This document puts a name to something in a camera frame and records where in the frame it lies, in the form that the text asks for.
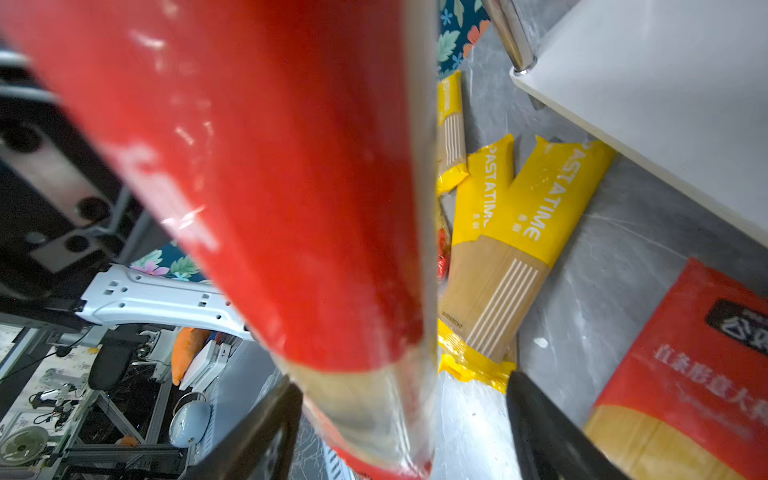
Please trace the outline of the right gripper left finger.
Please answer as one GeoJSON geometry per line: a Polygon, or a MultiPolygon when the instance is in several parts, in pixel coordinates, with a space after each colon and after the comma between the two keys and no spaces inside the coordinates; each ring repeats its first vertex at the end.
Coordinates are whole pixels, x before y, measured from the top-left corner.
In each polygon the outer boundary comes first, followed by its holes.
{"type": "Polygon", "coordinates": [[[183,479],[287,479],[303,394],[284,377],[183,479]]]}

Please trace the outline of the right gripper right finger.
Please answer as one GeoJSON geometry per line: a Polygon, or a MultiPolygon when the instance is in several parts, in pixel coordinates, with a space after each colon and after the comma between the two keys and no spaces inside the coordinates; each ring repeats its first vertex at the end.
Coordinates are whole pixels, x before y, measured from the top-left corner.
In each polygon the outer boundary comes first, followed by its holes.
{"type": "Polygon", "coordinates": [[[506,404],[523,479],[625,479],[523,372],[510,374],[506,404]]]}

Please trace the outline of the red spaghetti bag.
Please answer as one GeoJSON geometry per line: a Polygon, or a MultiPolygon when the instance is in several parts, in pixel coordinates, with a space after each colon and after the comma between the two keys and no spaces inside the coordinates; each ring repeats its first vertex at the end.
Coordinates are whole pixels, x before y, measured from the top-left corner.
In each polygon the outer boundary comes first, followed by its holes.
{"type": "Polygon", "coordinates": [[[432,1],[5,1],[1,33],[373,479],[435,451],[432,1]]]}
{"type": "Polygon", "coordinates": [[[633,479],[766,478],[766,298],[689,259],[585,433],[633,479]]]}

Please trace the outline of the yellow Pastatime spaghetti bag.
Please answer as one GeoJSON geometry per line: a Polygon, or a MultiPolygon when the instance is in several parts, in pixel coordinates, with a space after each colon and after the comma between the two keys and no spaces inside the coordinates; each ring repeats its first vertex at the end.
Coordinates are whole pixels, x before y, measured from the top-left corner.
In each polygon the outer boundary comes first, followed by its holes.
{"type": "Polygon", "coordinates": [[[517,368],[520,326],[616,155],[601,141],[538,137],[493,230],[451,246],[438,302],[440,368],[500,392],[517,368]]]}

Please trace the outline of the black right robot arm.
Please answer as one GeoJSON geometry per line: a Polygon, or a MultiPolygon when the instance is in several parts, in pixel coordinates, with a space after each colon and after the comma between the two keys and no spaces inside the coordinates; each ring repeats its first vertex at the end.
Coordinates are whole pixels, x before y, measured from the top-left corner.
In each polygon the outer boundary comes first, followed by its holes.
{"type": "Polygon", "coordinates": [[[253,336],[286,382],[260,419],[238,425],[190,471],[248,478],[304,408],[357,473],[426,479],[437,378],[433,155],[388,117],[398,76],[377,76],[373,132],[287,106],[277,76],[154,40],[81,55],[82,113],[36,63],[1,50],[1,290],[33,302],[140,240],[148,219],[175,238],[220,294],[179,319],[253,336]]]}

